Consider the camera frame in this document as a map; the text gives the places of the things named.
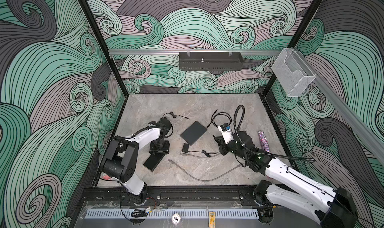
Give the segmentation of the black network switch box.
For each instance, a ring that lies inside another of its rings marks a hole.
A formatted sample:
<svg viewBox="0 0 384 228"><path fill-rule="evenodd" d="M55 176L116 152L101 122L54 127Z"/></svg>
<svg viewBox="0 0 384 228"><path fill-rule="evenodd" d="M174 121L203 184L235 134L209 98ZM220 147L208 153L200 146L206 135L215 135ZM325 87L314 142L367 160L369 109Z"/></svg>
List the black network switch box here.
<svg viewBox="0 0 384 228"><path fill-rule="evenodd" d="M153 173L165 156L166 154L164 153L151 154L151 156L144 162L143 166Z"/></svg>

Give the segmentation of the dark grey box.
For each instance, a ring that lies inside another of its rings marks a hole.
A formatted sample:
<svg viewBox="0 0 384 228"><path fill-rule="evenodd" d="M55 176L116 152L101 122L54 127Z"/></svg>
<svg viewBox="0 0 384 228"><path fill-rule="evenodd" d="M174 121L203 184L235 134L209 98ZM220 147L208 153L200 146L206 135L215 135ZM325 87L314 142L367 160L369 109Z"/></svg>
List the dark grey box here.
<svg viewBox="0 0 384 228"><path fill-rule="evenodd" d="M191 126L189 126L183 133L181 133L181 138L189 145L193 145L201 136L203 136L207 131L207 128L200 124L198 121L195 121Z"/></svg>

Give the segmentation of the black power adapter with cable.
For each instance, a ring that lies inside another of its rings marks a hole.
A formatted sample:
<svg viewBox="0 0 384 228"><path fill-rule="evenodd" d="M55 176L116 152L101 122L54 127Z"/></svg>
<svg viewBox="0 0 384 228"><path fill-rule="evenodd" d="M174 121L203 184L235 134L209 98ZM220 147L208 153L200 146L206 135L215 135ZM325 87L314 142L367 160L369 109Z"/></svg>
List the black power adapter with cable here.
<svg viewBox="0 0 384 228"><path fill-rule="evenodd" d="M193 156L193 157L197 157L197 158L211 158L211 157L214 157L215 155L218 155L219 152L207 152L205 150L201 150L201 151L189 151L189 147L190 145L185 143L183 144L183 148L182 148L182 154L183 155L190 155L190 156Z"/></svg>

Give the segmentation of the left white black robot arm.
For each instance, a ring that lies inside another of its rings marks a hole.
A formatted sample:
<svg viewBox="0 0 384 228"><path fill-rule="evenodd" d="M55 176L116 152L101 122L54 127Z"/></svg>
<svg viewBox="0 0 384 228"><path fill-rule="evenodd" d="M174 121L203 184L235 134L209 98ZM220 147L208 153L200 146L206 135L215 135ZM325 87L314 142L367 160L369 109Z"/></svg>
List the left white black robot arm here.
<svg viewBox="0 0 384 228"><path fill-rule="evenodd" d="M147 127L130 136L115 136L100 164L100 169L105 174L102 179L120 184L131 195L134 203L145 203L148 186L136 174L139 151L150 146L150 157L144 162L144 166L153 172L165 155L169 154L170 142L166 138L172 128L172 123L163 117L159 121L151 121Z"/></svg>

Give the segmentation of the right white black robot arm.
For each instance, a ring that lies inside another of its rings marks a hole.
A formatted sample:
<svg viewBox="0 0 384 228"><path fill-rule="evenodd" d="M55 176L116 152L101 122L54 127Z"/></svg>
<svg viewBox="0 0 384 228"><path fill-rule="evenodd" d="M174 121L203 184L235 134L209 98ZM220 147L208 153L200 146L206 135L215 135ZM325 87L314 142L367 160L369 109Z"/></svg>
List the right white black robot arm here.
<svg viewBox="0 0 384 228"><path fill-rule="evenodd" d="M358 212L352 195L344 188L333 189L296 171L293 165L282 162L277 155L255 147L252 138L240 131L241 122L226 112L214 112L211 124L220 132L215 137L221 155L231 153L243 168L250 168L284 185L279 187L262 180L252 195L262 209L257 212L259 221L268 224L273 220L273 208L282 206L313 220L323 228L353 228Z"/></svg>

